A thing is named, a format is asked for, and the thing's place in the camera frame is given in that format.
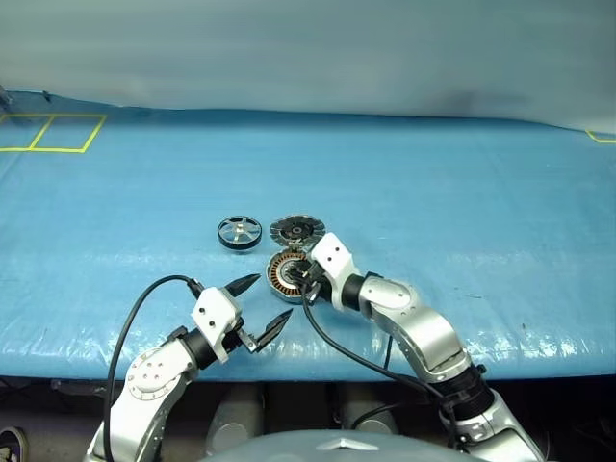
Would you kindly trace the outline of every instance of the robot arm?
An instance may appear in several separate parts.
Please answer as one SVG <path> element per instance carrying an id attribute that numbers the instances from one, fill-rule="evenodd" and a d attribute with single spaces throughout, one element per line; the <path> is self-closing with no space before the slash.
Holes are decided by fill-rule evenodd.
<path id="1" fill-rule="evenodd" d="M 343 243 L 328 233 L 308 255 L 304 274 L 314 302 L 331 287 L 337 310 L 360 311 L 397 342 L 417 377 L 443 395 L 441 420 L 453 425 L 458 444 L 471 455 L 494 462 L 544 461 L 502 397 L 481 378 L 451 324 L 422 304 L 408 284 L 377 274 L 360 275 Z"/>
<path id="2" fill-rule="evenodd" d="M 282 330 L 291 310 L 276 317 L 263 335 L 255 338 L 243 330 L 242 310 L 235 296 L 248 289 L 258 274 L 233 281 L 224 288 L 200 286 L 192 310 L 197 328 L 182 326 L 161 346 L 140 354 L 128 368 L 124 388 L 112 407 L 111 446 L 115 462 L 145 462 L 156 458 L 167 416 L 196 378 L 198 371 L 244 344 L 258 352 Z M 105 462 L 103 425 L 98 428 L 84 462 Z"/>

